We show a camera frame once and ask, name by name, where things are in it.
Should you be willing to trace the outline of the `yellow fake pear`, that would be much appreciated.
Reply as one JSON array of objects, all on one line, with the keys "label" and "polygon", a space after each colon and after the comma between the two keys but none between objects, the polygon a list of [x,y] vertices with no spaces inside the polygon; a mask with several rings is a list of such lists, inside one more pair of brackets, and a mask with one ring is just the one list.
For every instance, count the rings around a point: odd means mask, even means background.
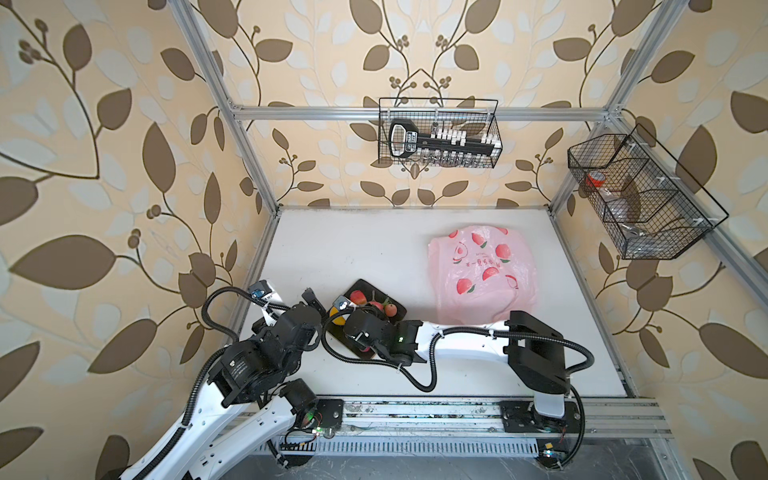
[{"label": "yellow fake pear", "polygon": [[329,318],[331,319],[332,323],[340,327],[345,325],[348,315],[349,313],[345,309],[339,310],[336,307],[333,307],[329,311]]}]

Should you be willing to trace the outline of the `pink plastic bag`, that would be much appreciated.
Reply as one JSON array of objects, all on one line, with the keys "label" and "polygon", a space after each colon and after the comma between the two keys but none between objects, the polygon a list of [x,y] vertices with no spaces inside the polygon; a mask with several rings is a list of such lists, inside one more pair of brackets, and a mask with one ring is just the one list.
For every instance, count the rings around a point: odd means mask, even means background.
[{"label": "pink plastic bag", "polygon": [[433,238],[427,256],[438,324],[489,325],[537,306],[534,257],[516,230],[466,226]]}]

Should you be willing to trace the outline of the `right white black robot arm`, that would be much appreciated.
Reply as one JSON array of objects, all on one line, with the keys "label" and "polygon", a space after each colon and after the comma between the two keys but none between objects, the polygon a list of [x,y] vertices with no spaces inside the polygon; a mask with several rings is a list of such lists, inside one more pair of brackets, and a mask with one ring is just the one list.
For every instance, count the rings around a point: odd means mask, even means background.
[{"label": "right white black robot arm", "polygon": [[392,323],[373,307],[347,307],[323,320],[316,343],[343,363],[393,369],[422,393],[437,388],[439,355],[503,362],[533,392],[519,423],[539,432],[568,431],[567,397],[575,400],[575,419],[584,421],[571,377],[595,362],[588,348],[521,310],[491,328]]}]

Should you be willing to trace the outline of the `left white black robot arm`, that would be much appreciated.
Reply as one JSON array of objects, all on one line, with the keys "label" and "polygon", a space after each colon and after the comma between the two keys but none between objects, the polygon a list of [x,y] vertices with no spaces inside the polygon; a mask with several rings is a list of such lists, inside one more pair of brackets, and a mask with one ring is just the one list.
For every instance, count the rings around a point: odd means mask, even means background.
[{"label": "left white black robot arm", "polygon": [[217,350],[199,372],[179,419],[140,460],[111,479],[220,479],[260,447],[281,465],[280,437],[315,435],[318,398],[296,373],[318,347],[326,309],[307,289],[289,307],[266,281],[233,293],[263,313],[252,335]]}]

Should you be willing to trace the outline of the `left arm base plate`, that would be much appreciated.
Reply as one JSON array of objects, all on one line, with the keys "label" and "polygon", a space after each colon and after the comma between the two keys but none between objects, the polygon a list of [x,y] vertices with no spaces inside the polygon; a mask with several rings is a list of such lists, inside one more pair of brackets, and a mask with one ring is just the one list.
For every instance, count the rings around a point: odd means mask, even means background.
[{"label": "left arm base plate", "polygon": [[343,422],[344,405],[340,398],[320,398],[313,407],[298,415],[291,429],[313,434],[338,431]]}]

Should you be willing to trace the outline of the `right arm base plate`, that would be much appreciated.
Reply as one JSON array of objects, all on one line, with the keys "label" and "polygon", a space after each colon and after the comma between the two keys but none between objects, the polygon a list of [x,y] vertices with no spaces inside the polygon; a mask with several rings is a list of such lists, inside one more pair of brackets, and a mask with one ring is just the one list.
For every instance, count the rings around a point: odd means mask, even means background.
[{"label": "right arm base plate", "polygon": [[565,403],[562,418],[538,413],[532,401],[502,401],[499,408],[506,433],[577,434],[583,426],[584,414],[575,402]]}]

